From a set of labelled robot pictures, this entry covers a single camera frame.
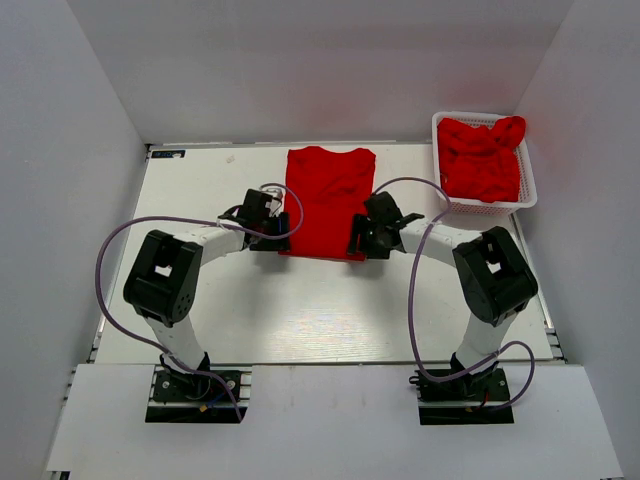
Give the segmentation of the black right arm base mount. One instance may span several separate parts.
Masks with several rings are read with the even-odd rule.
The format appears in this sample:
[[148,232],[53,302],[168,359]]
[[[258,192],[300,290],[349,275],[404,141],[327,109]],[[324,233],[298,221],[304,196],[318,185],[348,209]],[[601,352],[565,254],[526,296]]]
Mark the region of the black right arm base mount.
[[511,400],[505,372],[495,368],[479,378],[436,383],[418,370],[409,377],[418,400],[421,426],[510,425],[511,406],[498,407]]

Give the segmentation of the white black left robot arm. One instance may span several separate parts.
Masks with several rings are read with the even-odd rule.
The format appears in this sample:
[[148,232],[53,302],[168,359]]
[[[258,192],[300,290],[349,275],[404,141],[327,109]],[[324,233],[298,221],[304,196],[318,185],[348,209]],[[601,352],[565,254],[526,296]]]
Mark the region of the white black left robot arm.
[[191,399],[212,386],[207,352],[196,339],[189,312],[203,266],[246,250],[284,252],[289,215],[281,213],[283,190],[275,185],[247,191],[241,205],[224,212],[226,224],[172,235],[150,231],[124,286],[124,300],[151,327],[164,348],[161,365]]

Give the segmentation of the red t-shirt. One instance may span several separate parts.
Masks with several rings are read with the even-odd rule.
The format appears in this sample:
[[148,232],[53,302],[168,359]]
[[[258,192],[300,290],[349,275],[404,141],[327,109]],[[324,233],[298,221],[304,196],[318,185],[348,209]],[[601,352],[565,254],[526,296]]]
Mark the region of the red t-shirt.
[[376,155],[365,148],[337,153],[319,146],[287,154],[284,211],[290,224],[301,223],[289,238],[288,256],[362,261],[349,255],[353,217],[366,212],[373,189]]

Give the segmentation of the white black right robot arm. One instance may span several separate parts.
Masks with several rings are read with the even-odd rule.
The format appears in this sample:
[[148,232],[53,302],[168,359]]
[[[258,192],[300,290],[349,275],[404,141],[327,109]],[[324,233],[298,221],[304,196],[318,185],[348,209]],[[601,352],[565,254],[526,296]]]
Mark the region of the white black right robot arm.
[[392,252],[411,254],[407,323],[413,355],[420,354],[415,332],[416,278],[419,261],[427,257],[452,267],[458,276],[469,320],[463,339],[450,359],[450,370],[438,376],[418,368],[418,383],[454,399],[469,399],[482,391],[497,370],[501,354],[522,341],[505,336],[517,316],[538,293],[538,283],[510,233],[493,227],[464,241],[439,217],[401,213],[387,192],[375,193],[354,216],[347,247],[349,255],[387,260]]

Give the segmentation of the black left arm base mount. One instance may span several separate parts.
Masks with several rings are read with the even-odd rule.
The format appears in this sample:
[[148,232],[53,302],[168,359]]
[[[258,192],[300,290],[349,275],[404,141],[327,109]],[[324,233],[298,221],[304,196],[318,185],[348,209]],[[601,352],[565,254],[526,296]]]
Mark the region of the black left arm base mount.
[[231,401],[234,398],[241,416],[250,400],[249,368],[214,370],[224,380],[223,387],[211,377],[193,378],[189,374],[169,372],[157,366],[152,376],[145,422],[148,424],[222,424],[241,423]]

